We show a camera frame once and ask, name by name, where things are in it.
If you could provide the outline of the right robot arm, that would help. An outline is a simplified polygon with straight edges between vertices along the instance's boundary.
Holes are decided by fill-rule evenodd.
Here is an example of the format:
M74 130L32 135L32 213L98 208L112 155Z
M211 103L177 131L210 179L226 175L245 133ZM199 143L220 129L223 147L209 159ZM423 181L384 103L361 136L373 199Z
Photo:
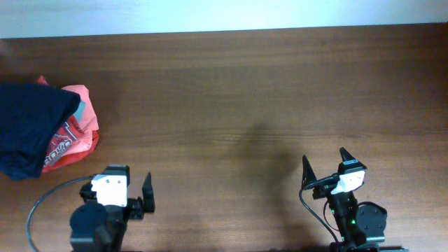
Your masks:
M342 162L337 172L320 179L316 178L307 157L302 157L300 201L331 234L334 239L331 251L378 251L379 244L385 241L387 210L373 202L358 202L354 191L364 184L367 167L345 148L341 147L339 153ZM302 194L306 190L313 191L314 200L326 199L324 208L331 211L340 238L304 201Z

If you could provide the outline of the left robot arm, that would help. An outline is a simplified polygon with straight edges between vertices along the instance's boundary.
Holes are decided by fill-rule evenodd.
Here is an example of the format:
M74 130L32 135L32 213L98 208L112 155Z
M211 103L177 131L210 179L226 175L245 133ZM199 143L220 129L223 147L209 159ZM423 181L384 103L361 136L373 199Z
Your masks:
M80 189L84 205L71 215L70 244L79 252L119 252L129 221L141 221L155 212L151 174L147 174L142 196L129 198L130 167L109 165L92 176Z

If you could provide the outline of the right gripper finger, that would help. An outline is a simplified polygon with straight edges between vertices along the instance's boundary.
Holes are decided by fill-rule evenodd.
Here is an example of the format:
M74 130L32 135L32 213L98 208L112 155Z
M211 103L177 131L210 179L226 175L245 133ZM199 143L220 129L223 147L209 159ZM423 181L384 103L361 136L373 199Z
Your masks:
M302 156L302 189L317 181L315 173L306 155Z
M344 147L341 147L339 149L339 153L342 157L343 162L350 162L356 160L355 157L352 154L350 154Z

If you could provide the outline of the navy blue shorts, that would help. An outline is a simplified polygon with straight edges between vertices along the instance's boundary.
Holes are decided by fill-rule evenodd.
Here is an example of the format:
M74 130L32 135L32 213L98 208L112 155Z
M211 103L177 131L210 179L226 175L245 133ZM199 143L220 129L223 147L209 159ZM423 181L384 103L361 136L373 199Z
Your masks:
M37 83L1 84L1 172L38 178L50 140L81 102L79 94Z

